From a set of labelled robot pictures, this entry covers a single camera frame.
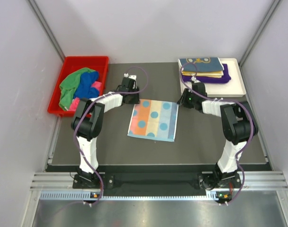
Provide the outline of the light blue patterned towel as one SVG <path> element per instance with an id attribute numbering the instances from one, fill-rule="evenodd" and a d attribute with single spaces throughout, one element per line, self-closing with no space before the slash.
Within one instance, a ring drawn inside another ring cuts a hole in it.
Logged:
<path id="1" fill-rule="evenodd" d="M 174 142 L 178 120 L 177 103 L 141 99 L 134 105 L 128 136 L 156 141 Z"/>

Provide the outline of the yellow and blue cartoon towel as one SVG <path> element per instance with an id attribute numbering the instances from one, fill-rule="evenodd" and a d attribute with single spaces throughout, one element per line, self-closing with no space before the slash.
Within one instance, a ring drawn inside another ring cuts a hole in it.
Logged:
<path id="1" fill-rule="evenodd" d="M 180 58 L 178 59 L 178 64 L 185 71 L 218 72 L 224 70 L 218 57 Z"/>

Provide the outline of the royal blue towel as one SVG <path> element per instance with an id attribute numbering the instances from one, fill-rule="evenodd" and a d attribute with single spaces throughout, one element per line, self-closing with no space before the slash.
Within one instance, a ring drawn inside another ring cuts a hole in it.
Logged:
<path id="1" fill-rule="evenodd" d="M 81 74 L 80 83 L 73 95 L 73 98 L 91 99 L 98 97 L 99 90 L 92 86 L 98 78 L 99 73 L 97 71 L 85 72 Z"/>

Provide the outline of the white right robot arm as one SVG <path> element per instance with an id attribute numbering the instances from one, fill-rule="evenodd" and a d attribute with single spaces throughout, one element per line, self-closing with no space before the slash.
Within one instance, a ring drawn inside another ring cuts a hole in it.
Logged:
<path id="1" fill-rule="evenodd" d="M 201 186 L 211 190 L 215 187 L 225 187 L 236 180 L 243 149 L 258 133 L 258 125 L 248 102 L 208 98 L 205 85 L 201 82 L 193 82 L 191 87 L 184 88 L 177 104 L 221 118 L 225 137 L 224 149 L 212 175 L 200 179 Z"/>

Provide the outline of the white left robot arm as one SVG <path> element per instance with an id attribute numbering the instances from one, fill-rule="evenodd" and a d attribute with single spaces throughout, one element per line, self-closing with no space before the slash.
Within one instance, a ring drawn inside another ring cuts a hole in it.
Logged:
<path id="1" fill-rule="evenodd" d="M 102 129 L 104 113 L 124 104 L 138 104 L 139 92 L 136 75 L 125 74 L 122 83 L 114 91 L 98 98 L 82 98 L 79 101 L 71 123 L 81 157 L 73 188 L 97 189 L 103 185 L 97 172 L 97 138 Z"/>

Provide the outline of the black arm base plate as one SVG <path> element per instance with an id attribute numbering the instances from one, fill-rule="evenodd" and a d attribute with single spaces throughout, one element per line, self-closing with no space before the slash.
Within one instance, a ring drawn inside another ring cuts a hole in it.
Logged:
<path id="1" fill-rule="evenodd" d="M 216 183 L 210 173 L 196 172 L 151 172 L 151 173 L 104 173 L 100 174 L 103 195 L 106 196 L 187 196 L 203 195 L 206 189 L 237 189 L 241 186 L 237 176 L 228 181 Z"/>

